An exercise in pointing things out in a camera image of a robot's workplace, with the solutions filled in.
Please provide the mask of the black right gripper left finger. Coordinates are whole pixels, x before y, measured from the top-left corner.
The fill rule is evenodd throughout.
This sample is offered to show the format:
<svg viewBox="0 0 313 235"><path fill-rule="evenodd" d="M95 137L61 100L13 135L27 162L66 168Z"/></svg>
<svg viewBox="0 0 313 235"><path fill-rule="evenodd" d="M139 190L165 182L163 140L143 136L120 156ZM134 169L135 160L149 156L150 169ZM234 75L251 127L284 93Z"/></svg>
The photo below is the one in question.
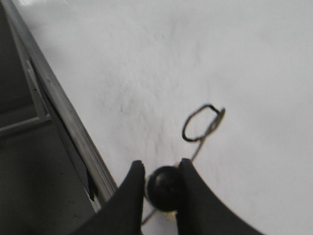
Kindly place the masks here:
<svg viewBox="0 0 313 235"><path fill-rule="evenodd" d="M141 234L144 180L144 165L141 161L132 162L118 190L105 206L79 229L79 234Z"/></svg>

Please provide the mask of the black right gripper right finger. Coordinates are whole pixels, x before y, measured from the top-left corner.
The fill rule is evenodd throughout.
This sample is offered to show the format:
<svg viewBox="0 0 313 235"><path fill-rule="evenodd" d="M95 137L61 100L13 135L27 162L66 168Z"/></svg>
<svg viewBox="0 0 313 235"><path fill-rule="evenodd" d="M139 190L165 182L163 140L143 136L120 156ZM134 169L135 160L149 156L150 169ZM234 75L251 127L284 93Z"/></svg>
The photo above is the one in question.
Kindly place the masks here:
<svg viewBox="0 0 313 235"><path fill-rule="evenodd" d="M185 190L176 215L178 234L261 234L237 216L213 193L189 159L181 160L179 171L185 182Z"/></svg>

